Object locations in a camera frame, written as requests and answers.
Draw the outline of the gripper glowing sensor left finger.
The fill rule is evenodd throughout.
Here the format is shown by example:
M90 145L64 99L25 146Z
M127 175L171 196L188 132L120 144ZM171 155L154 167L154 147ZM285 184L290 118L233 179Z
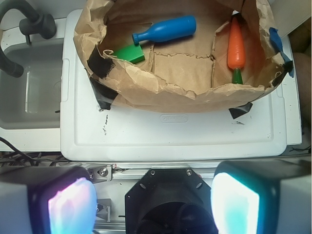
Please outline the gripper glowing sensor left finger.
M91 234L96 206L97 193L83 167L0 169L2 234Z

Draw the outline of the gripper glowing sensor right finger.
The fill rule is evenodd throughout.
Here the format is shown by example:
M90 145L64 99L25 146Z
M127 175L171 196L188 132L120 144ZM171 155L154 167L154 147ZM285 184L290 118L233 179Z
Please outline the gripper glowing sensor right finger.
M211 206L221 234L310 234L310 160L226 160L214 174Z

